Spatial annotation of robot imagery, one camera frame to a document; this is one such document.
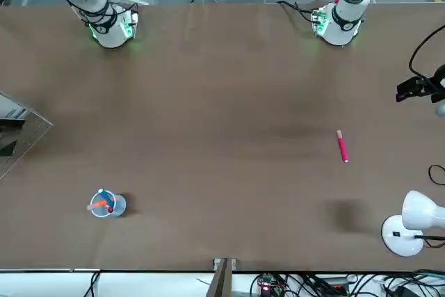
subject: table surface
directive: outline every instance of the table surface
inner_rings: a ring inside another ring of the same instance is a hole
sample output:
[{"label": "table surface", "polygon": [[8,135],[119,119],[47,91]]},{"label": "table surface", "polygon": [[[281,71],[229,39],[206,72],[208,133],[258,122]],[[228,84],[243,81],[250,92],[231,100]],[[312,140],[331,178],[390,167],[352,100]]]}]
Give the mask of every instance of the table surface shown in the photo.
[{"label": "table surface", "polygon": [[[443,23],[445,4],[372,5],[331,47],[275,4],[159,6],[107,50],[69,8],[2,8],[0,87],[55,126],[2,181],[0,267],[443,268],[441,250],[404,259],[380,237],[409,190],[445,203],[427,175],[445,121],[394,98]],[[444,43],[415,68],[431,75]],[[125,217],[86,211],[102,187]]]}]

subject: clear plastic cup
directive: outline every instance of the clear plastic cup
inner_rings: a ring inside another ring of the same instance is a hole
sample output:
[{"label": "clear plastic cup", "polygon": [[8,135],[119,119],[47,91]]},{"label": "clear plastic cup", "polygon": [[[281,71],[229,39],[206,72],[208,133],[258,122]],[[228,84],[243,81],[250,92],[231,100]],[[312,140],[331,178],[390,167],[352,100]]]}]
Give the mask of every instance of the clear plastic cup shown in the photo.
[{"label": "clear plastic cup", "polygon": [[[127,208],[127,201],[122,195],[114,194],[110,191],[105,191],[108,196],[113,201],[113,212],[109,212],[108,208],[106,206],[96,207],[91,209],[91,213],[98,217],[98,218],[105,218],[108,216],[111,217],[118,217],[122,215],[125,212],[125,209]],[[104,198],[101,196],[100,192],[98,191],[91,199],[90,205],[93,205],[95,203],[103,201]]]}]

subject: white lamp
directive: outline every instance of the white lamp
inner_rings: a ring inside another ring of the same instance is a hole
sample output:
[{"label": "white lamp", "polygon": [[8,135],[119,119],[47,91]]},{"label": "white lamp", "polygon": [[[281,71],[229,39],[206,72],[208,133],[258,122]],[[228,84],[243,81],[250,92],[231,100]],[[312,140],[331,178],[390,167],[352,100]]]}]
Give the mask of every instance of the white lamp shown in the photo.
[{"label": "white lamp", "polygon": [[438,207],[428,196],[418,191],[410,191],[403,202],[402,220],[409,230],[445,228],[445,208]]},{"label": "white lamp", "polygon": [[424,239],[444,240],[424,236],[421,230],[445,228],[445,208],[438,207],[429,197],[410,191],[403,202],[402,215],[387,218],[382,225],[382,238],[390,251],[401,257],[411,257],[423,248]]}]

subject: pink marker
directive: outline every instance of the pink marker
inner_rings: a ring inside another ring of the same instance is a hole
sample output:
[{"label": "pink marker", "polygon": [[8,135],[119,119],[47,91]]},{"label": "pink marker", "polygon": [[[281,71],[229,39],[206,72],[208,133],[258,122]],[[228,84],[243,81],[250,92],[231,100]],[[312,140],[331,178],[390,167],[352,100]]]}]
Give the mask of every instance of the pink marker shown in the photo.
[{"label": "pink marker", "polygon": [[341,158],[343,162],[349,162],[348,151],[346,150],[345,140],[343,139],[343,135],[340,130],[337,130],[337,138],[339,139],[339,147],[341,152]]}]

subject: lamp base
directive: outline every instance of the lamp base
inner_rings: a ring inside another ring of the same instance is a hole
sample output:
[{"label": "lamp base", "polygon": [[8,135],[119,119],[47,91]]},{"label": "lamp base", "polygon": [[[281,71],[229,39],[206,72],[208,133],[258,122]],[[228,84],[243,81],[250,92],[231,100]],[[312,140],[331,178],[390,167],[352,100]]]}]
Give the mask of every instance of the lamp base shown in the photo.
[{"label": "lamp base", "polygon": [[[400,236],[394,236],[393,232],[399,232]],[[420,230],[407,230],[403,226],[401,215],[388,217],[382,225],[382,238],[385,245],[401,257],[412,257],[420,253],[423,248],[423,239],[415,239],[414,236],[422,235]]]}]

